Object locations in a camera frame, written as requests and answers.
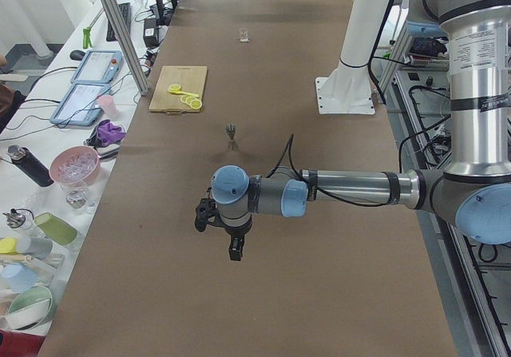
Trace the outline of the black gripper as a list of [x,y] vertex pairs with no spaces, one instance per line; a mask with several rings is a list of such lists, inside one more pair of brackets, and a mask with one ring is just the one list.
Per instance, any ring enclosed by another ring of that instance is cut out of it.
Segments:
[[244,237],[251,230],[252,223],[245,223],[238,227],[225,226],[226,233],[231,237],[228,248],[231,261],[241,261],[243,258]]

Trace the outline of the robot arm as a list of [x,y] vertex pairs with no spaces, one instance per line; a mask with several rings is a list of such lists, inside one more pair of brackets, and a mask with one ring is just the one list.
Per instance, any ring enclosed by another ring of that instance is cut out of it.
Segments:
[[403,204],[431,212],[483,244],[510,240],[510,107],[507,67],[510,0],[410,0],[416,36],[446,36],[451,160],[443,169],[362,173],[276,165],[249,176],[226,165],[196,207],[195,226],[224,229],[241,260],[255,214],[300,217],[307,203],[338,200],[375,208]]

